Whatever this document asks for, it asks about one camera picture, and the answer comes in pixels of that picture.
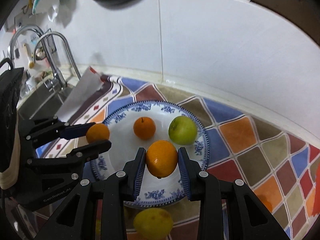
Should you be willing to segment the small orange tangerine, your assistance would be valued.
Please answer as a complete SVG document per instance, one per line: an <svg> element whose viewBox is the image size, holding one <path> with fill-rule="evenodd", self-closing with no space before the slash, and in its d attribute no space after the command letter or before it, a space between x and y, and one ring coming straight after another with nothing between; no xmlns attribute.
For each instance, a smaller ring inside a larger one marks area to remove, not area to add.
<svg viewBox="0 0 320 240"><path fill-rule="evenodd" d="M94 124L86 133L86 140L89 144L108 140L110 138L110 130L102 123Z"/></svg>

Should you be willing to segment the yellow green pear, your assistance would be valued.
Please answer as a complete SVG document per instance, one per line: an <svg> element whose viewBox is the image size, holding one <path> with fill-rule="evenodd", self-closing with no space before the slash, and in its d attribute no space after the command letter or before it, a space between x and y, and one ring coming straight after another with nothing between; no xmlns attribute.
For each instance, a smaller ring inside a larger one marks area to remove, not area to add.
<svg viewBox="0 0 320 240"><path fill-rule="evenodd" d="M145 239L165 239L173 225L171 214L155 207L141 211L133 220L135 230Z"/></svg>

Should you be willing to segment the orange tangerine with stem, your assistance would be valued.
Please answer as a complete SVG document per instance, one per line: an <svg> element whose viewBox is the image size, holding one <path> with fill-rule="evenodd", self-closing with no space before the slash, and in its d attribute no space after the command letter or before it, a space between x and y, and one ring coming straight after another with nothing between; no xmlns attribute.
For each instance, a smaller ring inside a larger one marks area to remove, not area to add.
<svg viewBox="0 0 320 240"><path fill-rule="evenodd" d="M133 131L139 139L149 140L155 135L156 125L151 118L143 116L135 121L133 124Z"/></svg>

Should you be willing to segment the large orange tangerine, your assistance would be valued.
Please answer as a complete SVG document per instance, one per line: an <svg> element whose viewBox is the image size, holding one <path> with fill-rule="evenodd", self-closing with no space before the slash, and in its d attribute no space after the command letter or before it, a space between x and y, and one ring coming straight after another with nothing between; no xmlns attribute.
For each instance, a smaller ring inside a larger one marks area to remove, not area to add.
<svg viewBox="0 0 320 240"><path fill-rule="evenodd" d="M157 178L168 177L174 172L178 162L175 146L167 140L157 140L146 152L148 171Z"/></svg>

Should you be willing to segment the green apple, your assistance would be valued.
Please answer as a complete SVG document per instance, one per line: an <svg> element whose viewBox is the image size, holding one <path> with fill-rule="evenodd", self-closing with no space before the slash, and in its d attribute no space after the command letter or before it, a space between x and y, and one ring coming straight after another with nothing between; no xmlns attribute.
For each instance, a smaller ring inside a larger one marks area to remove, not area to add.
<svg viewBox="0 0 320 240"><path fill-rule="evenodd" d="M187 116L177 116L169 125L168 135L178 145L192 145L197 138L197 126Z"/></svg>

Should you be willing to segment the chrome kitchen faucet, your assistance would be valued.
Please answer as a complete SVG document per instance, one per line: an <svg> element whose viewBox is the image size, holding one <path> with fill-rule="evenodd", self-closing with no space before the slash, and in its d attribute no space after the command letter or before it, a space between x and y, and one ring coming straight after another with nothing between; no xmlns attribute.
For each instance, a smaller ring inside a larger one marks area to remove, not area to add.
<svg viewBox="0 0 320 240"><path fill-rule="evenodd" d="M14 45L15 45L17 39L19 38L19 36L22 35L23 33L25 33L26 31L32 31L38 36L37 43L34 46L34 51L31 56L31 59L33 60L33 62L36 61L35 53L36 53L37 47L39 44L42 44L42 48L44 49L45 56L49 62L50 68L52 69L53 77L55 79L57 79L57 81L59 82L62 89L66 88L67 82L66 82L65 78L63 77L63 74L61 73L61 71L59 70L57 65L55 64L55 61L52 56L52 52L49 48L49 42L48 42L47 37L54 35L54 33L52 31L45 33L39 26L37 26L35 24L28 24L28 25L20 27L18 29L18 31L16 31L16 33L14 33L14 35L12 36L12 38L9 42L9 45L8 45L8 58L11 59L12 64L15 65L14 64Z"/></svg>

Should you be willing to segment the stainless steel sink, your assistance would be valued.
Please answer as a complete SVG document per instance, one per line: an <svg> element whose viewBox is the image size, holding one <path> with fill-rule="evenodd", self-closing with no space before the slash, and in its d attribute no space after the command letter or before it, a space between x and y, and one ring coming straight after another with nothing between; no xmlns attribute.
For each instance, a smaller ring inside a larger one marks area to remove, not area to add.
<svg viewBox="0 0 320 240"><path fill-rule="evenodd" d="M72 91L72 87L61 88L59 84L50 90L40 85L23 101L18 109L18 119L40 119L54 116Z"/></svg>

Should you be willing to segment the blue white porcelain plate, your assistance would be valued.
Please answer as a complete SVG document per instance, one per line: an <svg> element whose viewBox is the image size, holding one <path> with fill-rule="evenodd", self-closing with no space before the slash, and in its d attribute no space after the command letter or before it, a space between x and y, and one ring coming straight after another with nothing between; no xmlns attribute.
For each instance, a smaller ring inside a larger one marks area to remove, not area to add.
<svg viewBox="0 0 320 240"><path fill-rule="evenodd" d="M135 159L139 149L146 150L146 161L149 163L160 157L165 167L171 167L172 173L158 178L150 172L149 167L140 175L140 193L135 200L126 201L125 205L137 209L161 207L173 204L185 197L181 176L177 164L177 152L181 146L169 137L172 121L186 116L197 127L196 138L185 150L191 160L199 163L202 170L208 167L210 146L207 131L198 118L188 110L165 101L141 101L121 107L105 120L110 131L111 148L93 161L92 171L99 180L121 171L125 164ZM156 131L148 140L140 139L133 130L138 119L150 118L155 123Z"/></svg>

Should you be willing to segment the colourful diamond pattern table mat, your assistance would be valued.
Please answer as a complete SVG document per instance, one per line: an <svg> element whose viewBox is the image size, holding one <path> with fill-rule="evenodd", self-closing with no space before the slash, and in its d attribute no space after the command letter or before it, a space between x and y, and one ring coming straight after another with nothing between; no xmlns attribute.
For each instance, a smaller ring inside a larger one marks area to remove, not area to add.
<svg viewBox="0 0 320 240"><path fill-rule="evenodd" d="M243 179L274 215L290 239L302 239L315 223L319 149L251 115L162 84L103 76L98 88L85 88L80 102L55 115L73 124L103 122L134 102L158 100L195 115L209 138L207 170L225 181Z"/></svg>

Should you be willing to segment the thin gooseneck water tap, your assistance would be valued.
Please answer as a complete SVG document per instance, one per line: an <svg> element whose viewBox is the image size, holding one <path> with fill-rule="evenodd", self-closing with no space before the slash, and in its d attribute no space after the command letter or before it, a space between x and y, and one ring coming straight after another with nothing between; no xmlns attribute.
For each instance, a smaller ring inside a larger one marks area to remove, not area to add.
<svg viewBox="0 0 320 240"><path fill-rule="evenodd" d="M53 36L48 36L48 42L49 42L49 48L52 52L53 59L55 61L55 64L59 68L59 66L62 66L62 57L65 56L70 66L73 68L71 70L71 74L75 74L76 77L80 80L81 74L79 71L79 68L76 65L73 53L71 51L71 48L69 46L67 38L57 31L52 31L54 33Z"/></svg>

